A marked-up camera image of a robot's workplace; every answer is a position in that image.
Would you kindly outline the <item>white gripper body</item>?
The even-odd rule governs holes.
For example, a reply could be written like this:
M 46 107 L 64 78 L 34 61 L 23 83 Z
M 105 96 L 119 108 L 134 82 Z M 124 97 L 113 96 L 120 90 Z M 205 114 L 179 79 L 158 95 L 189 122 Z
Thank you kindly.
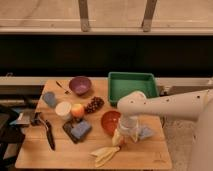
M 138 132 L 139 120 L 137 116 L 121 116 L 118 122 L 118 130 L 123 135 L 133 136 Z

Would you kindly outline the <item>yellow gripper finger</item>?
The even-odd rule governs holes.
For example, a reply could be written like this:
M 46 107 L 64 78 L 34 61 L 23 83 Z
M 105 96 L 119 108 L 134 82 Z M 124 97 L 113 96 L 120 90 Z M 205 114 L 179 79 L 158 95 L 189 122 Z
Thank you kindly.
M 138 142 L 138 140 L 139 140 L 139 135 L 138 135 L 138 133 L 136 132 L 136 133 L 133 133 L 133 134 L 131 134 L 131 139 L 133 140 L 133 142 Z
M 123 136 L 120 134 L 118 130 L 114 131 L 114 135 L 112 138 L 112 145 L 113 146 L 120 146 L 123 140 Z

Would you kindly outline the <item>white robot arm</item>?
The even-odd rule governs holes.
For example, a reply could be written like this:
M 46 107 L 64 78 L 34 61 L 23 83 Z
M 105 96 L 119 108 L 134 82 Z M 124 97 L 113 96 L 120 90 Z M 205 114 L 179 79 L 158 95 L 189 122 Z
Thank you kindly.
M 137 136 L 140 114 L 166 116 L 196 122 L 195 141 L 187 171 L 213 171 L 213 89 L 147 98 L 134 91 L 117 102 L 121 113 L 117 135 Z

